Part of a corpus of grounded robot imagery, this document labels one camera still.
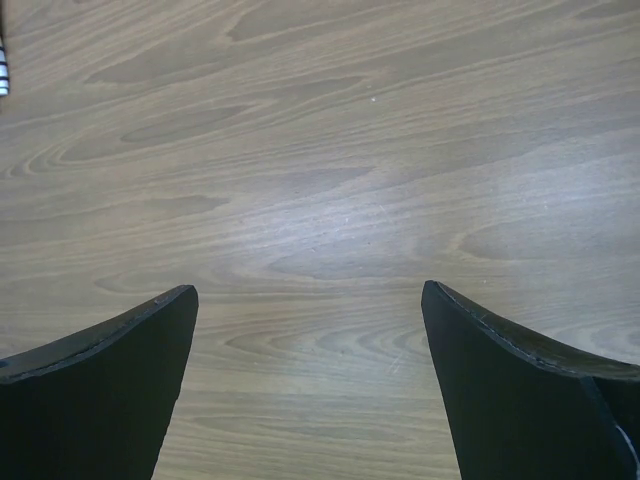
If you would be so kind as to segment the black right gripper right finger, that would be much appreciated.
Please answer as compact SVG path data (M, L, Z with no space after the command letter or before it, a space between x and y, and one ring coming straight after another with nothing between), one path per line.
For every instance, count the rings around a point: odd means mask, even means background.
M639 368L553 340L443 283L421 309L464 479L636 479Z

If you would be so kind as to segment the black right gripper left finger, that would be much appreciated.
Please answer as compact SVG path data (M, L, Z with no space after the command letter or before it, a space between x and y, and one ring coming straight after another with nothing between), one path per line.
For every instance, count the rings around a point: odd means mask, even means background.
M1 361L4 479L149 479L192 346L198 294L180 285Z

